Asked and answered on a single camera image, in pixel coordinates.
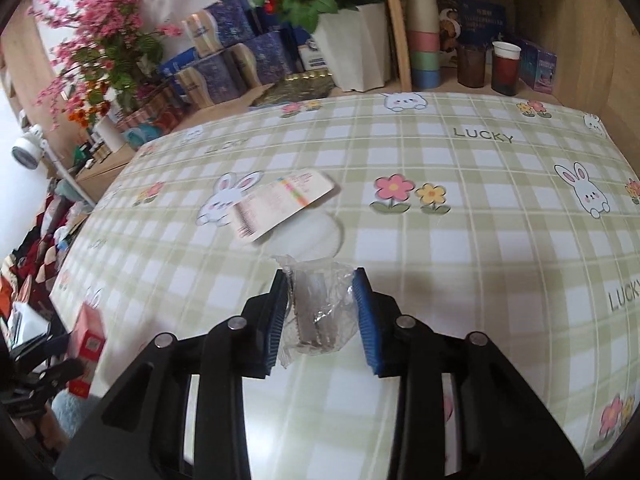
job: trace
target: light blue fluffy object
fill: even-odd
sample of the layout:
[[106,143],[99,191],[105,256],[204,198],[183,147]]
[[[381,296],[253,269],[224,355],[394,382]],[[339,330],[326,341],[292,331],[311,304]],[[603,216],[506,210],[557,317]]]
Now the light blue fluffy object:
[[62,431],[69,438],[73,438],[98,402],[100,397],[89,396],[88,399],[81,399],[64,390],[53,399],[51,409],[56,414]]

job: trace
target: red rose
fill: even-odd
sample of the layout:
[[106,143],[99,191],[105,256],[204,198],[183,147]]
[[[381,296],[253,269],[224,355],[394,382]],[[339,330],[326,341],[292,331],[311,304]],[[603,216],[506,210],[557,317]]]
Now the red rose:
[[267,14],[273,14],[276,11],[276,0],[265,0],[263,7]]

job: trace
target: white cotton pad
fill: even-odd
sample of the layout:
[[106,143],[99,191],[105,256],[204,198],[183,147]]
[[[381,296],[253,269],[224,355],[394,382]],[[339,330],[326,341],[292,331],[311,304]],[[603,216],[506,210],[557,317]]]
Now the white cotton pad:
[[331,215],[303,209],[273,229],[264,254],[288,254],[298,262],[310,262],[333,258],[341,246],[342,229]]

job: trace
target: pink cup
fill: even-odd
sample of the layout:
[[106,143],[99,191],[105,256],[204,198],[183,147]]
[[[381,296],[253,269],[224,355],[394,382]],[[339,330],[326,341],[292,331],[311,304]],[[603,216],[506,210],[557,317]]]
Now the pink cup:
[[409,42],[409,50],[412,52],[438,52],[440,50],[440,35],[435,32],[408,30],[406,38]]

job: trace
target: white lamp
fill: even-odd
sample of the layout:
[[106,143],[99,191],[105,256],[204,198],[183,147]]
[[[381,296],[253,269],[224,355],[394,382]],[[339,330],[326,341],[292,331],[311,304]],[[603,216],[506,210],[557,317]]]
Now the white lamp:
[[29,128],[23,136],[15,141],[15,144],[11,149],[11,154],[14,156],[14,159],[18,164],[28,170],[35,170],[40,164],[43,155],[47,155],[62,178],[64,178],[69,185],[78,192],[88,205],[95,207],[95,202],[91,200],[91,197],[87,195],[84,189],[82,189],[68,173],[66,168],[60,162],[56,152],[51,149],[47,139],[44,138],[44,131],[39,124]]

